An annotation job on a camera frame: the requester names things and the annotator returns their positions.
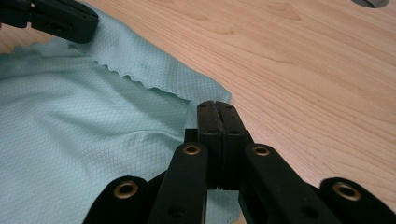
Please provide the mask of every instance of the light blue cloth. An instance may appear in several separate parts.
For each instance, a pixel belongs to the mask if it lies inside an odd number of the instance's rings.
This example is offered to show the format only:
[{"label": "light blue cloth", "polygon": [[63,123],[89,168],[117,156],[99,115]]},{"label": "light blue cloth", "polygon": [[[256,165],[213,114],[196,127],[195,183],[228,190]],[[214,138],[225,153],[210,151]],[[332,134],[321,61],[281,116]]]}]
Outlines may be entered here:
[{"label": "light blue cloth", "polygon": [[[99,12],[90,44],[0,54],[0,223],[81,223],[123,175],[164,171],[197,104],[230,93]],[[238,216],[209,192],[207,223]]]}]

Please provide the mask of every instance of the light wood surface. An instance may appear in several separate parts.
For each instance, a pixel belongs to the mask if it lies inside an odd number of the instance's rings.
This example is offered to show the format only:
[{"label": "light wood surface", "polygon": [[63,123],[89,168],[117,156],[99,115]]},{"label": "light wood surface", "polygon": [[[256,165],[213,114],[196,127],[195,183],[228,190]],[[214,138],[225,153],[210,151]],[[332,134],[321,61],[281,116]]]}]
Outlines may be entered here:
[{"label": "light wood surface", "polygon": [[[223,85],[303,180],[345,177],[396,211],[396,1],[87,2]],[[4,25],[0,52],[49,38]]]}]

